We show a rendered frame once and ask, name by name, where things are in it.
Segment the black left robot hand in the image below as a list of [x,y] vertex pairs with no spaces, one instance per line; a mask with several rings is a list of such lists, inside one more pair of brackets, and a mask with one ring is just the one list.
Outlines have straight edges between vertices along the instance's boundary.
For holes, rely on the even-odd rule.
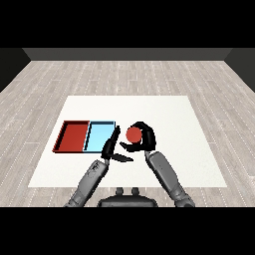
[[132,158],[130,157],[126,157],[119,153],[115,153],[115,147],[116,147],[120,133],[121,133],[121,128],[119,126],[116,126],[111,137],[105,142],[103,146],[101,158],[105,160],[106,164],[109,164],[111,159],[119,161],[119,162],[132,161]]

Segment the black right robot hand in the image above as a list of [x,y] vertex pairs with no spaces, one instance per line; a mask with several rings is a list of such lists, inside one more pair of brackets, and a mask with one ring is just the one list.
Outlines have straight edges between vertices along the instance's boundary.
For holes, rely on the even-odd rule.
[[153,129],[144,122],[136,122],[130,127],[137,127],[141,130],[141,141],[138,143],[124,143],[120,145],[128,152],[135,151],[152,151],[155,150],[156,140]]

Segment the small red can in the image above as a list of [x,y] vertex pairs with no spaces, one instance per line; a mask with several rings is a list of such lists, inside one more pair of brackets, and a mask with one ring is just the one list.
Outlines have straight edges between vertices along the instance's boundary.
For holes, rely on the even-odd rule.
[[141,130],[138,127],[129,127],[126,137],[129,142],[138,143],[141,141]]

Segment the light blue shallow open box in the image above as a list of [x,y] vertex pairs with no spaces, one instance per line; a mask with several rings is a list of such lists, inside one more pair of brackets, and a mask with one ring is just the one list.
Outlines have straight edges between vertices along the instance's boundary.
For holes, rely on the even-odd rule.
[[101,153],[105,142],[115,130],[114,121],[91,121],[84,142],[84,153]]

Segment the red shallow open box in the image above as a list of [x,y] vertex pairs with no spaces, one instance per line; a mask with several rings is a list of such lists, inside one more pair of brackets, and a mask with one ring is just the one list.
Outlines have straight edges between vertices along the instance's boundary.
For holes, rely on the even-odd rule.
[[89,123],[89,121],[64,121],[53,147],[53,152],[82,153]]

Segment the dark grey robot body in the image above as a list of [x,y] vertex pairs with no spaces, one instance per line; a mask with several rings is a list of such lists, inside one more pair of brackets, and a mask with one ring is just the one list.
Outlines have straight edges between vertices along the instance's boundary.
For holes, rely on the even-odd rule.
[[124,189],[118,187],[116,194],[101,199],[98,207],[157,207],[154,199],[141,196],[137,187],[131,189],[131,195],[124,195]]

